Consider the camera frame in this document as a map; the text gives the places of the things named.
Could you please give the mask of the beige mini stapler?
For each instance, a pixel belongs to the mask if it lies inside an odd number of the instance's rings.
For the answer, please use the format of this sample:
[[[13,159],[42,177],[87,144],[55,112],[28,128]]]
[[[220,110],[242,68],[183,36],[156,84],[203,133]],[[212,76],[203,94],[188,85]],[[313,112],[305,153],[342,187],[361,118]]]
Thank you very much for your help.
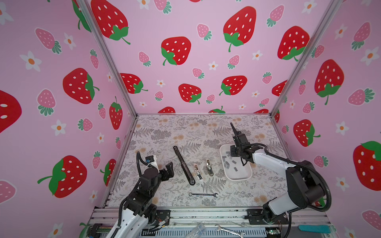
[[[210,162],[210,160],[207,160],[207,161],[206,161],[206,167],[207,167],[208,174],[209,174],[211,177],[214,176],[214,173],[213,173],[213,170],[212,170],[212,166],[211,166],[211,162]]]

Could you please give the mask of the black stapler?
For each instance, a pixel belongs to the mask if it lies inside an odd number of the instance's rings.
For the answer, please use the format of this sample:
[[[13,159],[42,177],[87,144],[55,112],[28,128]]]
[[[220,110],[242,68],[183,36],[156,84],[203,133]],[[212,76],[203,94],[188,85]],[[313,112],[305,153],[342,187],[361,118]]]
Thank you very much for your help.
[[[180,161],[181,168],[182,168],[182,170],[183,170],[183,172],[184,172],[184,174],[185,174],[185,176],[187,178],[188,183],[190,185],[195,185],[195,179],[193,178],[193,176],[192,176],[192,174],[191,174],[187,164],[185,163],[185,161],[184,161],[184,159],[183,159],[183,157],[182,157],[178,147],[174,146],[173,149],[174,149],[174,152],[175,152],[175,154],[177,155],[177,157],[178,157],[178,159]]]

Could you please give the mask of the pink mini stapler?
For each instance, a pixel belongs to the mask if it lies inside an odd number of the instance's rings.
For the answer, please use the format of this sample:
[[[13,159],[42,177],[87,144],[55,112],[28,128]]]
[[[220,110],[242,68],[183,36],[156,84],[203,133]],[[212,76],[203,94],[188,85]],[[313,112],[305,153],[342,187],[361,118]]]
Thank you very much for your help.
[[[203,176],[202,176],[202,174],[201,174],[201,171],[200,171],[198,165],[197,165],[197,164],[194,164],[193,167],[194,167],[195,174],[196,174],[198,180],[199,180],[199,181],[203,181]]]

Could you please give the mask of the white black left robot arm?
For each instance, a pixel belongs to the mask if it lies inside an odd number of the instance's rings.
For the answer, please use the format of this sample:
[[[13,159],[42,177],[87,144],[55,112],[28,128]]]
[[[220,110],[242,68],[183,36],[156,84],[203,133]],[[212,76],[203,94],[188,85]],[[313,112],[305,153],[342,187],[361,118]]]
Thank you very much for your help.
[[[174,177],[172,162],[160,170],[155,156],[142,159],[140,152],[137,152],[136,163],[139,180],[122,200],[118,220],[108,238],[136,238],[147,225],[154,223],[157,216],[157,206],[153,203],[155,194],[163,181]]]

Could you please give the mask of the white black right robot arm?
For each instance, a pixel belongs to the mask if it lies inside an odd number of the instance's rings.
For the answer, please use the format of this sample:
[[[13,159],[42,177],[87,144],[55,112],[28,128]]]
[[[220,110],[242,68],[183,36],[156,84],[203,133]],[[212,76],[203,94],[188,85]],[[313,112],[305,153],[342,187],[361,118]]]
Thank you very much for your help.
[[[331,208],[332,195],[327,182],[309,161],[296,162],[271,153],[262,143],[250,143],[244,133],[230,124],[234,133],[234,144],[229,155],[240,158],[245,167],[248,163],[268,168],[286,179],[287,192],[263,205],[259,218],[274,223],[285,214],[310,208],[326,212]]]

